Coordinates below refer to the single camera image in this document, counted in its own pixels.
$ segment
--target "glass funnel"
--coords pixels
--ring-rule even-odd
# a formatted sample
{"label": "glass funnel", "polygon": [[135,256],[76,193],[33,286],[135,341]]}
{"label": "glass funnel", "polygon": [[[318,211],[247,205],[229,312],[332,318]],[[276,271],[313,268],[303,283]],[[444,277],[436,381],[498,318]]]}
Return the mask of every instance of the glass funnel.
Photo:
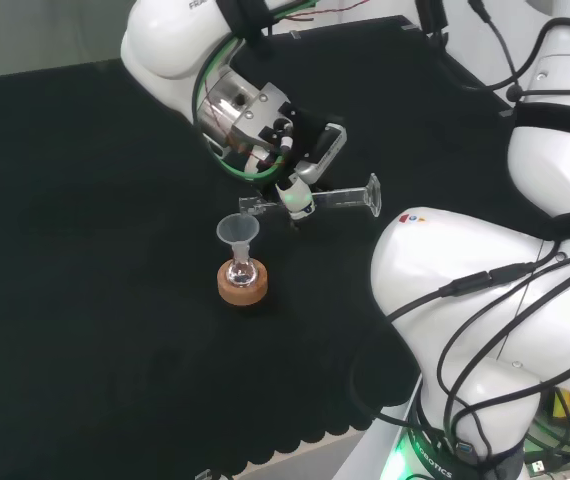
{"label": "glass funnel", "polygon": [[226,272],[227,280],[237,287],[256,282],[258,270],[249,258],[249,244],[258,235],[260,224],[251,215],[235,213],[221,220],[216,234],[232,247],[234,258]]}

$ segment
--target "red wire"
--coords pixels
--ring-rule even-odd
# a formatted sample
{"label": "red wire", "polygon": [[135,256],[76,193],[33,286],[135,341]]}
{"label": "red wire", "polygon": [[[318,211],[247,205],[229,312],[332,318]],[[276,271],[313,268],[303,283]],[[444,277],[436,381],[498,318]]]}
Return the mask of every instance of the red wire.
{"label": "red wire", "polygon": [[352,5],[351,7],[345,7],[345,8],[333,8],[330,10],[316,10],[315,12],[303,12],[303,13],[296,13],[294,15],[288,15],[287,18],[288,19],[292,19],[292,18],[296,18],[296,17],[301,17],[303,15],[316,15],[318,13],[341,13],[341,12],[347,12],[348,10],[352,10],[353,8],[359,7],[365,3],[368,3],[370,0],[361,0],[358,3],[355,3],[354,5]]}

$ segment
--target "black cloth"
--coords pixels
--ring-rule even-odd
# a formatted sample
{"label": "black cloth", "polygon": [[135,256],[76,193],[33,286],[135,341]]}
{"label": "black cloth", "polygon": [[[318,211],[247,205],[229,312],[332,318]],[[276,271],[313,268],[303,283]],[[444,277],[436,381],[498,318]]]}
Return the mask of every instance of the black cloth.
{"label": "black cloth", "polygon": [[[383,212],[318,212],[300,231],[261,219],[265,302],[225,305],[215,227],[249,187],[119,61],[0,78],[0,479],[187,479],[241,471],[350,425],[347,365],[383,316],[377,238],[411,206],[536,233],[512,186],[511,120],[453,88],[399,19],[275,37],[237,68],[304,108],[346,119],[334,188],[375,172]],[[393,332],[364,358],[372,405],[416,380]]]}

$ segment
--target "green led light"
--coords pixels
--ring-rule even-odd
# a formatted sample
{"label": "green led light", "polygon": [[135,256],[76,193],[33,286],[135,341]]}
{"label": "green led light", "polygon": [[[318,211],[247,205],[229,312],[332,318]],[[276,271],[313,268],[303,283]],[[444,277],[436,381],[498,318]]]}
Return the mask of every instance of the green led light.
{"label": "green led light", "polygon": [[399,480],[405,472],[405,458],[401,450],[393,451],[387,459],[381,480]]}

